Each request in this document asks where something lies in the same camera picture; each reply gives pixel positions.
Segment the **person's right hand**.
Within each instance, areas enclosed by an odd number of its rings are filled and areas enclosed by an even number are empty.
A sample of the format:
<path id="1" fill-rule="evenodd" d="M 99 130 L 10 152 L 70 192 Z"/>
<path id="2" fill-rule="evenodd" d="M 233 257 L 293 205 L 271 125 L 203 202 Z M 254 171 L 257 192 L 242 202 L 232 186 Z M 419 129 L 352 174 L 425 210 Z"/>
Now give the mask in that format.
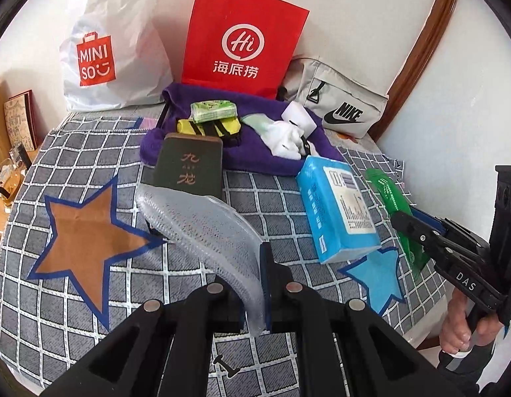
<path id="1" fill-rule="evenodd" d="M 459 289 L 455 288 L 447 305 L 447 316 L 442 324 L 439 334 L 441 349 L 450 355 L 466 352 L 471 344 L 486 346 L 496 339 L 498 332 L 504 327 L 497 315 L 481 318 L 476 327 L 476 336 L 466 320 L 468 298 Z"/>

